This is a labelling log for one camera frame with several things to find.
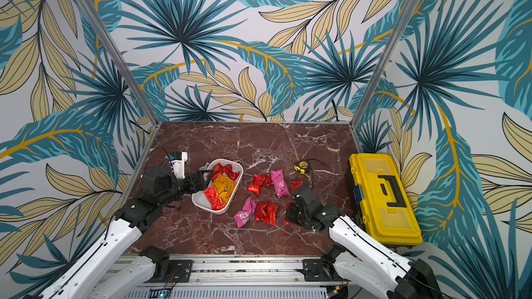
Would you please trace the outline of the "magenta tea bag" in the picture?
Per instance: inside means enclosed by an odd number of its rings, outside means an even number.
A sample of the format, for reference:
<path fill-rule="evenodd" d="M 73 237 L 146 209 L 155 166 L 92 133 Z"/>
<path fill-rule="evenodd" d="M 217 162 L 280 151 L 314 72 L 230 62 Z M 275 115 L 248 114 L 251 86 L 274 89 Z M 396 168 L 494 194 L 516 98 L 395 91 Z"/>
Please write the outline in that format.
<path fill-rule="evenodd" d="M 234 219 L 238 228 L 244 227 L 244 225 L 251 220 L 251 218 L 255 215 L 256 206 L 257 203 L 251 197 L 245 201 L 242 209 L 234 215 Z"/>
<path fill-rule="evenodd" d="M 278 198 L 282 198 L 286 195 L 289 195 L 288 185 L 285 182 L 284 173 L 282 169 L 272 170 L 271 178 Z"/>

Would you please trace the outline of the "orange tea bag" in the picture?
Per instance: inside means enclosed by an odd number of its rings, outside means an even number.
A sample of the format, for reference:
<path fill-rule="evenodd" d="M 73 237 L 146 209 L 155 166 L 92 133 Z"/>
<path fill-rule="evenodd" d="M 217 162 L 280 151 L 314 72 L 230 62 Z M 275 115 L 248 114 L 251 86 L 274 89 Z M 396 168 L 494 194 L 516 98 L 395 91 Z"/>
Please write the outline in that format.
<path fill-rule="evenodd" d="M 213 185 L 218 192 L 219 198 L 224 202 L 224 204 L 228 204 L 236 187 L 236 183 L 223 174 L 219 174 L 215 178 Z"/>

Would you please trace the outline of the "white plastic storage box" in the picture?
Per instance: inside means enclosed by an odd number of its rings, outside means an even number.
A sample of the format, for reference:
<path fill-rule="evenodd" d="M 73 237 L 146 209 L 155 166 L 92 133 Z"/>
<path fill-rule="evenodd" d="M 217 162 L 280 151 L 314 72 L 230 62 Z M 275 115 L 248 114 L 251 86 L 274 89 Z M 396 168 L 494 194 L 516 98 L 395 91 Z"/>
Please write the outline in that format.
<path fill-rule="evenodd" d="M 238 177 L 237 181 L 235 182 L 236 183 L 236 187 L 235 187 L 234 192 L 233 192 L 233 194 L 232 194 L 232 196 L 231 196 L 231 198 L 229 200 L 229 203 L 226 204 L 226 206 L 222 210 L 212 210 L 210 205 L 209 205 L 209 202 L 207 201 L 207 198 L 204 195 L 204 191 L 200 191 L 200 192 L 192 194 L 191 195 L 191 200 L 192 200 L 193 204 L 195 206 L 197 206 L 198 208 L 200 208 L 202 210 L 206 210 L 206 211 L 208 211 L 210 213 L 213 213 L 215 215 L 221 215 L 221 214 L 225 213 L 229 209 L 229 205 L 231 204 L 231 202 L 232 202 L 232 200 L 234 198 L 234 195 L 236 193 L 236 190 L 238 189 L 238 185 L 241 182 L 241 179 L 242 179 L 242 176 L 243 176 L 243 173 L 244 173 L 244 169 L 241 166 L 241 164 L 236 163 L 234 161 L 227 160 L 227 159 L 216 159 L 216 160 L 212 161 L 208 165 L 206 165 L 204 167 L 201 167 L 201 170 L 209 170 L 210 171 L 209 188 L 214 186 L 213 185 L 213 181 L 212 181 L 212 178 L 214 176 L 213 168 L 214 168 L 214 166 L 217 163 L 221 163 L 223 166 L 225 166 L 227 164 L 231 164 L 232 168 L 233 168 L 233 171 L 240 173 L 240 176 Z"/>

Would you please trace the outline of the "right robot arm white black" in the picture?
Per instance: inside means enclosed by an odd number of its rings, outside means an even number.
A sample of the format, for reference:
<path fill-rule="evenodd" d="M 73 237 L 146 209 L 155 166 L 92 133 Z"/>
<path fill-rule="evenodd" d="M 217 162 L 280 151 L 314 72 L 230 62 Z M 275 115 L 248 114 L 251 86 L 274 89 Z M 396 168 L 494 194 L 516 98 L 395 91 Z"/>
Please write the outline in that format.
<path fill-rule="evenodd" d="M 401 256 L 368 233 L 338 207 L 323 205 L 308 185 L 291 192 L 287 221 L 324 233 L 338 247 L 324 256 L 342 279 L 377 298 L 442 298 L 432 268 L 422 260 Z"/>

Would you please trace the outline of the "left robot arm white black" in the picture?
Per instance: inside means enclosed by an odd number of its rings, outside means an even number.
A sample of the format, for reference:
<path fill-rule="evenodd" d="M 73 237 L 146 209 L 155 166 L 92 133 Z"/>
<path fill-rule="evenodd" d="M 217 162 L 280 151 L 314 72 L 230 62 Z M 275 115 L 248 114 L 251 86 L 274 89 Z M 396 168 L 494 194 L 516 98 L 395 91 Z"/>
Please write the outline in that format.
<path fill-rule="evenodd" d="M 36 290 L 33 298 L 121 298 L 141 283 L 165 277 L 168 254 L 151 247 L 125 270 L 100 283 L 109 268 L 162 216 L 167 206 L 208 188 L 214 176 L 212 170 L 186 173 L 184 168 L 183 161 L 172 161 L 168 166 L 147 170 L 140 191 L 112 216 L 104 234 L 69 268 L 54 276 L 43 289 Z"/>

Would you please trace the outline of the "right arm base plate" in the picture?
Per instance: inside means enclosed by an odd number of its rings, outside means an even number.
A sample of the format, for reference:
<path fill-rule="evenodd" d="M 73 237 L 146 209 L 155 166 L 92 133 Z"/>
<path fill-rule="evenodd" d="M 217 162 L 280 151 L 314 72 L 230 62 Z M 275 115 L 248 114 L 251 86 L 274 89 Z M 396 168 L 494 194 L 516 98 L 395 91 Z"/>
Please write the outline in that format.
<path fill-rule="evenodd" d="M 306 282 L 348 282 L 322 259 L 304 259 L 302 263 L 303 267 L 298 272 L 303 274 Z"/>

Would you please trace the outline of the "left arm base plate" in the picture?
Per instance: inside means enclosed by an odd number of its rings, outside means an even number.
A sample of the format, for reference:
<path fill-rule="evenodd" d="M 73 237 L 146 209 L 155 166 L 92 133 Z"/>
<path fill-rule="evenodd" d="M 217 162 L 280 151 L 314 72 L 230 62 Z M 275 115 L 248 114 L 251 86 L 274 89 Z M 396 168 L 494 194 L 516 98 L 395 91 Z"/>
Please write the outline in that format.
<path fill-rule="evenodd" d="M 154 274 L 145 282 L 188 283 L 191 277 L 192 260 L 166 260 L 155 264 Z"/>

